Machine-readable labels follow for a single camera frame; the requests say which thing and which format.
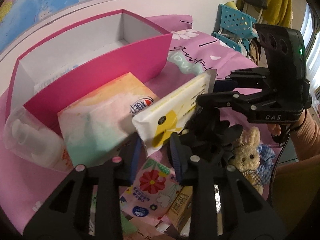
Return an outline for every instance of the window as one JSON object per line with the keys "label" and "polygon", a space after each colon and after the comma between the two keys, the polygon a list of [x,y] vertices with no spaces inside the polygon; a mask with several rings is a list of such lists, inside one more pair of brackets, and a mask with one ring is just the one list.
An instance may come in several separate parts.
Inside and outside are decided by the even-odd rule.
{"label": "window", "polygon": [[[308,5],[301,27],[301,33],[303,35],[305,47],[307,47],[313,33],[312,18]],[[316,35],[315,43],[307,58],[307,72],[308,79],[311,82],[310,90],[311,92],[314,92],[320,86],[320,33]]]}

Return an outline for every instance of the pink snack package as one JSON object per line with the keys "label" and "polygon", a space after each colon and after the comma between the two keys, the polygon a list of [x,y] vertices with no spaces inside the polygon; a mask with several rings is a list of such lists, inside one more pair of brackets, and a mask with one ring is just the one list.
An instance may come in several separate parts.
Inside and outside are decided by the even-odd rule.
{"label": "pink snack package", "polygon": [[173,169],[148,158],[133,185],[121,195],[123,212],[156,226],[181,190]]}

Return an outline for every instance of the wet wipes pack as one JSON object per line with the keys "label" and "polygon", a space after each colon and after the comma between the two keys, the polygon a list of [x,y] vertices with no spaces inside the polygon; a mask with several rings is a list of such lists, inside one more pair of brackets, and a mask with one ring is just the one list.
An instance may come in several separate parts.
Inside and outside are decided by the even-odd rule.
{"label": "wet wipes pack", "polygon": [[214,86],[216,70],[206,71],[132,119],[144,142],[147,156],[161,149],[173,132],[181,132],[194,114],[196,99]]}

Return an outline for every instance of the stuffed bunny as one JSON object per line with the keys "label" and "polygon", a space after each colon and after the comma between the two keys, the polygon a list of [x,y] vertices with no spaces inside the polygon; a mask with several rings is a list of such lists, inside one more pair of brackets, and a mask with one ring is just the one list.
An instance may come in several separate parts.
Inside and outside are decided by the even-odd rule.
{"label": "stuffed bunny", "polygon": [[243,131],[240,138],[234,143],[233,154],[229,164],[236,168],[246,177],[254,188],[262,195],[263,186],[260,185],[261,178],[257,174],[260,166],[260,154],[257,147],[260,144],[260,131],[257,127]]}

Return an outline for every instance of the yellow coat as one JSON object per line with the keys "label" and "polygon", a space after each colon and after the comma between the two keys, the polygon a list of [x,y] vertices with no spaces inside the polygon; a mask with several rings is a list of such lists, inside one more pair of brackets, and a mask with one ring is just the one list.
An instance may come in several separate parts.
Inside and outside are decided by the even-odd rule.
{"label": "yellow coat", "polygon": [[[292,26],[292,1],[291,0],[267,0],[268,9],[263,10],[262,16],[271,25],[279,25],[290,28]],[[242,10],[243,0],[237,0],[237,7]]]}

